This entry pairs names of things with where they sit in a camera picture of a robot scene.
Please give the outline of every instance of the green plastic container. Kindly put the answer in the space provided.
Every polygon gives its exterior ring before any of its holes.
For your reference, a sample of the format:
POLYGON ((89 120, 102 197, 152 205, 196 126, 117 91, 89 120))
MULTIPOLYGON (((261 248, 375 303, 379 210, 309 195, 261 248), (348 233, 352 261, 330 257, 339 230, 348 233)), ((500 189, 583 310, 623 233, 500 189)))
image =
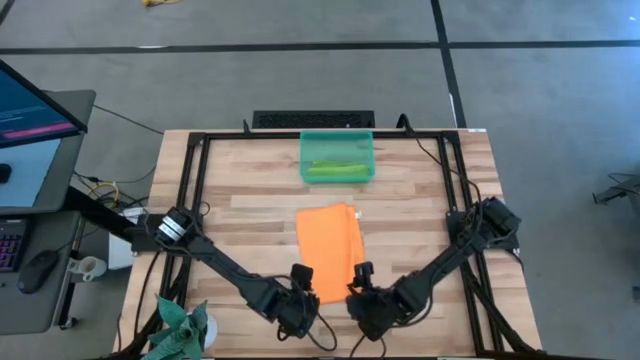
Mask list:
POLYGON ((300 176, 307 183, 366 183, 376 173, 366 130, 300 132, 300 176))

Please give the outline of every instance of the computer monitor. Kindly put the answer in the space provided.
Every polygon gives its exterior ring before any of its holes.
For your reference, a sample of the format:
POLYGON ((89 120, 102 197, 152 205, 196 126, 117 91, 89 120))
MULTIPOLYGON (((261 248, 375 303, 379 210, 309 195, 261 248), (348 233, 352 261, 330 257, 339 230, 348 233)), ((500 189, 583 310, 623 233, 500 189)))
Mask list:
POLYGON ((85 124, 0 60, 0 148, 86 131, 85 124))

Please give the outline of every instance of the wood grain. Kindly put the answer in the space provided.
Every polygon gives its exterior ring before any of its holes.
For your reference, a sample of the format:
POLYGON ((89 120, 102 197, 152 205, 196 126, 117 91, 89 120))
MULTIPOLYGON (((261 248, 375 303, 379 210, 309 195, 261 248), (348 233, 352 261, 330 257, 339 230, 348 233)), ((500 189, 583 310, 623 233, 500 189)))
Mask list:
MULTIPOLYGON (((176 199, 188 131, 165 133, 149 199, 149 210, 168 210, 176 199)), ((469 178, 483 197, 502 197, 488 135, 460 131, 469 178)), ((433 140, 423 146, 438 156, 433 140)), ((388 286, 400 275, 422 268, 448 244, 444 214, 448 210, 440 166, 413 140, 375 140, 376 177, 366 185, 306 185, 298 175, 297 140, 216 140, 211 143, 203 200, 211 204, 204 230, 225 253, 252 272, 288 274, 300 262, 295 234, 297 209, 336 202, 355 205, 362 212, 365 256, 375 264, 373 281, 388 286)), ((453 159, 451 149, 449 158, 453 159)), ((194 162, 192 180, 195 179, 194 162)), ((458 203, 462 204, 458 191, 458 203)), ((122 309, 123 343, 133 335, 136 306, 152 255, 139 256, 122 309)), ((518 263, 500 251, 486 252, 495 300, 504 316, 534 347, 540 347, 524 276, 518 263)), ((144 296, 140 323, 155 309, 164 257, 161 256, 144 296)), ((385 335, 387 355, 472 355, 473 342, 460 274, 455 272, 435 287, 431 315, 407 329, 385 335)), ((187 306, 207 300, 219 324, 209 356, 327 356, 308 338, 276 340, 276 324, 264 321, 244 305, 237 290, 206 266, 194 262, 187 306)), ((338 335, 331 355, 348 356, 361 336, 344 304, 322 306, 338 335)), ((490 333, 483 319, 487 348, 490 333)), ((317 321, 311 332, 330 344, 328 331, 317 321)), ((378 356, 379 343, 364 341, 358 356, 378 356)))

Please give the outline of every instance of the gray floor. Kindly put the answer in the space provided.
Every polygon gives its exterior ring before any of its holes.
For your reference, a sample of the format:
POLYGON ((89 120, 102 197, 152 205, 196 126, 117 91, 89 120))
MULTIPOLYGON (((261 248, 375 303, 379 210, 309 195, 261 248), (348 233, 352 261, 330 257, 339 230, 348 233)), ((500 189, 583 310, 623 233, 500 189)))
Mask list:
MULTIPOLYGON (((441 4, 451 41, 640 38, 634 1, 441 4)), ((185 0, 153 9, 125 0, 22 0, 0 27, 0 47, 435 39, 428 0, 185 0)), ((611 185, 607 173, 640 172, 640 49, 455 50, 453 58, 468 125, 488 129, 507 201, 524 219, 522 257, 545 349, 640 358, 640 304, 631 297, 640 283, 640 226, 626 201, 591 200, 611 185)), ((437 50, 3 60, 45 89, 95 89, 100 105, 160 130, 237 128, 253 110, 285 108, 371 109, 379 126, 406 112, 415 126, 453 126, 437 50)), ((136 178, 153 166, 159 144, 159 136, 96 110, 77 170, 136 178)), ((149 182, 125 191, 145 195, 149 182)), ((0 352, 108 353, 126 275, 78 288, 72 311, 82 327, 2 337, 0 352)))

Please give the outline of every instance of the black keyboard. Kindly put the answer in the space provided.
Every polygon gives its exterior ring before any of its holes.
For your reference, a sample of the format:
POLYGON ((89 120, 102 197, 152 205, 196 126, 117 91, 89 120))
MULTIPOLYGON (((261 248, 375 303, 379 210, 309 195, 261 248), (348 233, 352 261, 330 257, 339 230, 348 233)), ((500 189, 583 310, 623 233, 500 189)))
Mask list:
POLYGON ((373 111, 254 111, 254 129, 374 128, 373 111))
POLYGON ((0 272, 16 272, 26 249, 27 219, 0 219, 0 272))

